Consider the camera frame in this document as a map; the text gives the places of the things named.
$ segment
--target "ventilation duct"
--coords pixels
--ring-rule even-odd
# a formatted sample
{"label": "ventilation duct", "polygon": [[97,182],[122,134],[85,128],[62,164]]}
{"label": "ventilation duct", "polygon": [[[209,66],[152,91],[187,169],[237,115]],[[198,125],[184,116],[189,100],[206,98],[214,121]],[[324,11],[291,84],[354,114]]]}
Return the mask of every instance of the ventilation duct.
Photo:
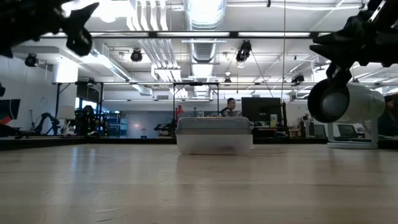
{"label": "ventilation duct", "polygon": [[[220,30],[226,12],[226,0],[184,0],[185,19],[190,31]],[[196,77],[208,78],[213,72],[213,65],[217,52],[217,44],[190,44],[192,73]],[[197,96],[203,97],[203,87],[195,87]]]}

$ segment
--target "black monitor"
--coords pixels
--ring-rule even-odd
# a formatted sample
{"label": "black monitor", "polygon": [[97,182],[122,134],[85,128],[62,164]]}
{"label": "black monitor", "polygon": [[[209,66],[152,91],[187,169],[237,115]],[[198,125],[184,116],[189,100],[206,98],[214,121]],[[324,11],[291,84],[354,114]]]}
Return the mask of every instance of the black monitor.
{"label": "black monitor", "polygon": [[17,119],[20,103],[21,100],[0,100],[0,120],[7,117]]}
{"label": "black monitor", "polygon": [[271,121],[271,114],[278,116],[278,123],[282,122],[282,105],[280,98],[243,97],[242,116],[252,122]]}

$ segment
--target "person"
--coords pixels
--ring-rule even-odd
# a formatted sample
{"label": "person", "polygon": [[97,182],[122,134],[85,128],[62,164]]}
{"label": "person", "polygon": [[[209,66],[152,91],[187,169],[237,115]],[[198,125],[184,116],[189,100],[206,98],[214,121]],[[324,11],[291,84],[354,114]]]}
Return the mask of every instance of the person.
{"label": "person", "polygon": [[235,110],[236,102],[234,98],[229,98],[227,100],[227,106],[226,108],[221,110],[221,115],[223,117],[231,117],[234,116],[234,110]]}
{"label": "person", "polygon": [[384,136],[398,136],[398,122],[392,114],[394,100],[392,96],[385,96],[384,99],[386,101],[386,108],[377,121],[379,134]]}

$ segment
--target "wooden table surface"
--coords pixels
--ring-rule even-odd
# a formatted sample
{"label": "wooden table surface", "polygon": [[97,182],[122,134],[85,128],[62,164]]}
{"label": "wooden table surface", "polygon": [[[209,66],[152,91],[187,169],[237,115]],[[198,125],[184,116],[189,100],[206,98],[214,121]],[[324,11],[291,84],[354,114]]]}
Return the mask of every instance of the wooden table surface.
{"label": "wooden table surface", "polygon": [[0,152],[0,223],[397,223],[398,152],[256,146],[180,156],[173,145]]}

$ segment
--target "laboratory room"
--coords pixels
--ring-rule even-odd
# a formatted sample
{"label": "laboratory room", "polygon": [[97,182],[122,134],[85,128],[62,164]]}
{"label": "laboratory room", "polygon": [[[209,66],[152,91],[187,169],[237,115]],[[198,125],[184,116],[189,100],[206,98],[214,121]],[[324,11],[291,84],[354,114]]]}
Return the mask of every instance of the laboratory room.
{"label": "laboratory room", "polygon": [[0,5],[1,223],[398,220],[397,1]]}

